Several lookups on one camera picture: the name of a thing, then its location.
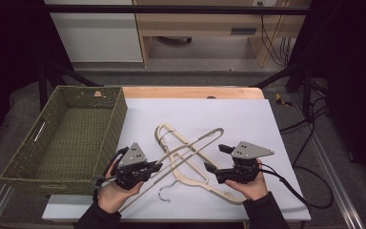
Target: black sleeve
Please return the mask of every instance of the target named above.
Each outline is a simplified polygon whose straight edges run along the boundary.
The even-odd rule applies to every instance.
[[[258,200],[243,201],[248,214],[251,229],[289,229],[281,211],[275,202],[275,197],[269,194]]]
[[[121,219],[120,213],[109,214],[95,201],[85,214],[76,222],[74,229],[114,229]]]

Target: black curtain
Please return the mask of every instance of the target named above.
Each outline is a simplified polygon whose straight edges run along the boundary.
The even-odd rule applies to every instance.
[[[38,80],[44,63],[55,61],[72,70],[65,48],[46,11],[27,10],[43,0],[0,0],[0,125],[10,108],[10,94]],[[60,73],[50,82],[64,84]]]
[[[327,18],[307,19],[295,44],[293,63]],[[324,32],[308,56],[309,67],[313,77],[327,79],[334,121],[350,155],[366,166],[366,1],[345,0]]]

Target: floor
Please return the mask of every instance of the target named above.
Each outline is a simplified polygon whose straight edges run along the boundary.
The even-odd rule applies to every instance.
[[[190,44],[180,40],[157,38],[153,41],[151,60],[147,69],[139,64],[78,65],[77,70],[94,82],[105,85],[196,85],[196,86],[250,86],[281,70],[273,61],[260,69],[250,52],[246,38],[193,38]],[[70,84],[75,82],[67,78]],[[287,94],[281,79],[263,90],[272,105],[279,129],[302,119],[294,106],[301,93]],[[277,103],[276,95],[293,106]],[[320,94],[313,92],[313,99]],[[22,88],[11,96],[12,107],[0,128],[0,174],[28,133],[39,113],[38,87],[35,83]],[[316,110],[324,107],[324,101],[316,103]],[[339,199],[328,209],[313,209],[312,220],[305,228],[366,228],[366,169],[362,164],[349,161],[347,149],[342,143],[330,113],[315,121],[315,134],[327,157],[344,185],[345,191],[356,208],[363,226],[348,225],[340,211]],[[304,144],[308,129],[301,128],[282,135],[291,161]],[[297,163],[325,177],[318,162],[316,148],[306,145]],[[303,194],[318,205],[329,201],[328,190],[322,181],[303,170],[295,170]],[[47,197],[31,196],[15,191],[0,218],[0,228],[71,228],[69,224],[56,224],[41,219]],[[220,228],[233,228],[219,225]]]

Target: basket handle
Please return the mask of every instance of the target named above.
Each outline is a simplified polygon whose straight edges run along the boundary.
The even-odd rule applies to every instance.
[[[43,131],[44,127],[46,126],[46,120],[44,118],[40,119],[37,124],[35,125],[34,131],[31,135],[31,138],[37,141],[37,138],[40,136],[41,132]]]
[[[102,97],[103,93],[100,90],[92,90],[84,92],[85,97]]]
[[[65,184],[42,184],[40,185],[42,189],[54,189],[54,190],[65,190],[68,189]]]

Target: black cable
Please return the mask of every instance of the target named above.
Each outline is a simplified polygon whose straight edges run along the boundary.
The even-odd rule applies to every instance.
[[[285,66],[287,66],[287,65],[285,63],[285,57],[283,57],[283,54],[284,54],[284,50],[285,50],[285,40],[286,39],[287,38],[285,38],[285,37],[281,38],[281,43],[280,43],[280,58],[281,58],[282,61],[284,61]]]
[[[75,71],[73,70],[69,70],[63,66],[61,66],[60,64],[58,63],[55,63],[55,62],[50,62],[49,63],[52,67],[54,67],[56,70],[60,71],[61,73],[64,73],[66,74],[67,76],[75,79],[76,81],[88,86],[88,87],[103,87],[104,85],[102,84],[96,84],[96,83],[93,83],[92,81],[90,81],[89,79],[83,77],[82,75],[76,73]]]
[[[254,167],[248,167],[248,166],[242,166],[242,168],[244,169],[249,169],[249,170],[254,170]],[[308,201],[307,199],[305,199],[302,195],[300,195],[294,188],[293,186],[291,186],[291,184],[287,181],[286,178],[282,177],[280,174],[278,174],[277,172],[274,171],[269,171],[269,170],[264,170],[264,169],[258,169],[257,170],[259,172],[265,173],[265,174],[269,174],[269,175],[273,175],[275,177],[278,177],[279,180],[287,187],[287,189],[296,197],[299,199],[299,201],[301,201],[303,204],[305,204],[305,206],[307,207],[314,207],[317,209],[327,209],[330,206],[332,206],[333,202],[334,202],[334,195],[333,195],[333,191],[332,189],[330,189],[329,184],[322,179],[322,181],[329,187],[329,191],[331,193],[331,199],[330,202],[328,204],[325,205],[316,205],[314,203],[311,203],[310,201]]]
[[[329,185],[329,183],[323,177],[321,177],[319,174],[315,173],[314,171],[312,171],[312,170],[310,170],[308,168],[302,167],[302,166],[296,165],[296,166],[293,167],[293,169],[305,170],[308,173],[310,173],[310,174],[314,175],[315,177],[317,177],[318,179],[320,179],[325,184],[325,186],[328,188],[329,193],[330,193],[330,197],[331,197],[331,199],[329,200],[329,203],[326,204],[326,207],[325,208],[329,208],[330,206],[332,206],[332,204],[335,201],[335,195],[334,195],[334,192],[333,192],[331,186]]]
[[[278,58],[278,56],[277,56],[277,53],[275,52],[275,47],[273,47],[273,43],[270,40],[269,35],[267,34],[266,30],[264,29],[263,14],[260,14],[260,18],[261,18],[261,41],[263,42],[264,47],[266,47],[267,52],[270,54],[270,56],[272,57],[272,59],[275,62],[275,64],[280,65],[280,66],[284,66],[284,63],[282,63],[282,62],[281,63],[277,63],[277,61],[275,60],[275,57]],[[272,47],[272,50],[273,50],[273,52],[275,54],[275,57],[273,56],[272,52],[270,51],[270,48],[266,45],[266,42],[264,41],[263,33],[266,33],[267,39],[270,42],[270,46]]]
[[[125,154],[127,151],[129,151],[128,147],[125,147],[121,150],[118,150],[110,159],[109,164],[106,166],[105,171],[103,172],[103,177],[106,177],[107,172],[109,171],[110,167],[112,167],[112,164],[114,163],[114,161],[118,158],[118,156]]]
[[[105,179],[102,180],[102,183],[104,183],[104,182],[106,182],[110,179],[113,179],[113,178],[117,178],[117,176],[112,176],[112,177],[109,177],[109,178],[105,178]]]
[[[264,167],[267,167],[267,168],[271,169],[274,173],[277,173],[277,172],[275,171],[275,169],[273,169],[271,166],[269,166],[269,165],[267,165],[267,164],[259,163],[259,165],[262,165],[262,166],[264,166]]]
[[[288,38],[288,41],[287,41],[287,64],[288,62],[290,62],[290,52],[291,52],[291,37]]]
[[[325,112],[323,112],[323,113],[320,113],[320,114],[317,114],[316,116],[315,116],[315,119],[317,119],[317,118],[319,118],[320,116],[322,116],[322,115],[325,115],[325,114],[327,114],[328,112],[327,111],[325,111]],[[294,131],[296,131],[296,130],[299,130],[299,129],[301,129],[301,128],[303,128],[303,127],[307,127],[307,126],[309,126],[311,123],[307,123],[307,124],[305,124],[305,125],[303,125],[303,126],[298,126],[298,127],[294,127],[291,131],[289,131],[289,132],[284,132],[284,133],[280,133],[281,135],[287,135],[287,134],[290,134],[290,133],[292,133],[292,132],[294,132]]]
[[[314,106],[316,104],[317,101],[319,100],[322,100],[322,99],[325,99],[326,97],[325,96],[322,96],[318,99],[316,99],[313,103],[311,103],[311,114],[314,113]],[[312,129],[307,137],[307,139],[305,140],[304,144],[302,145],[301,149],[299,150],[298,154],[296,155],[295,157],[295,160],[293,162],[293,168],[295,167],[297,161],[299,160],[299,157],[302,155],[302,152],[304,151],[305,147],[307,146],[309,140],[311,139],[313,133],[314,133],[314,130],[315,130],[315,118],[313,115],[310,116],[310,119],[311,119],[311,123],[312,123]]]
[[[327,25],[331,22],[332,18],[334,17],[334,15],[336,14],[336,12],[340,8],[340,6],[343,4],[343,2],[345,2],[345,0],[331,1],[326,5],[326,6],[328,6],[328,9],[330,9],[329,5],[336,4],[336,6],[334,6],[334,9],[331,11],[331,14],[329,15],[329,18],[324,21],[324,23],[319,28],[317,33],[312,37],[311,41],[308,42],[307,47],[305,49],[303,49],[304,51],[300,54],[299,58],[296,61],[294,61],[293,64],[291,64],[288,68],[285,68],[282,71],[274,74],[273,76],[269,77],[268,79],[263,80],[262,82],[259,82],[250,87],[257,87],[257,88],[263,89],[263,88],[269,86],[270,84],[272,84],[273,82],[275,82],[276,80],[278,80],[284,76],[292,75],[292,74],[294,74],[294,72],[296,72],[300,69],[303,69],[304,66],[310,61],[311,56],[316,53],[316,51],[315,51],[316,41],[324,38],[323,34],[324,34],[325,30],[327,30]],[[289,88],[291,89],[291,88],[296,87],[295,83],[296,83],[296,81],[291,82],[290,84],[292,84],[293,86],[289,87]]]
[[[286,7],[287,6],[287,4],[288,4],[288,1],[289,0],[286,0],[285,1],[285,3],[284,3],[284,7]],[[281,39],[281,41],[284,41],[283,42],[283,53],[284,53],[284,55],[285,55],[285,58],[284,58],[284,65],[285,65],[285,67],[287,68],[287,66],[288,66],[288,60],[289,60],[289,51],[290,51],[290,43],[288,42],[288,41],[291,41],[291,38],[288,38],[288,40],[287,40],[287,38],[283,38],[283,39]]]
[[[315,117],[317,117],[317,114],[318,114],[321,110],[323,110],[324,108],[327,108],[327,106],[320,108],[320,109],[319,109],[319,110],[317,110],[313,115],[315,115]],[[280,129],[279,131],[282,133],[282,132],[285,132],[285,131],[291,130],[292,128],[298,127],[299,125],[301,125],[301,124],[303,124],[303,123],[305,123],[305,122],[308,122],[308,118],[305,118],[305,119],[303,119],[303,120],[301,120],[301,121],[297,122],[296,124],[293,124],[293,125],[291,125],[291,126],[289,126],[289,127],[286,127],[286,128]]]

